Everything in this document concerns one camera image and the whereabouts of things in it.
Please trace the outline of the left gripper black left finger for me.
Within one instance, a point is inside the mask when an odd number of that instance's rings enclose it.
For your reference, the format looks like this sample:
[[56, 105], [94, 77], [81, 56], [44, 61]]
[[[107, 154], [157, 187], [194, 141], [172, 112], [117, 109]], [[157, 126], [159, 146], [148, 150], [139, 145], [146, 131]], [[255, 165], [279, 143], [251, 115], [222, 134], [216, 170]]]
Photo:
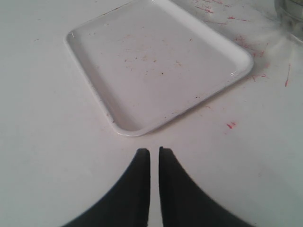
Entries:
[[146, 227], [150, 207], [150, 152], [137, 150], [115, 185], [66, 227]]

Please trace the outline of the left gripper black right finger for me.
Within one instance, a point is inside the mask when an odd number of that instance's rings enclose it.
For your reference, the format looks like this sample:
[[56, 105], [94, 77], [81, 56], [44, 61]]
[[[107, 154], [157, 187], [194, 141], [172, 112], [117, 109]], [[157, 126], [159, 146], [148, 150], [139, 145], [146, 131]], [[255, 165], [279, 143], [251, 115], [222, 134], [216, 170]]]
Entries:
[[211, 199], [169, 148], [159, 148], [159, 192], [164, 227], [250, 227]]

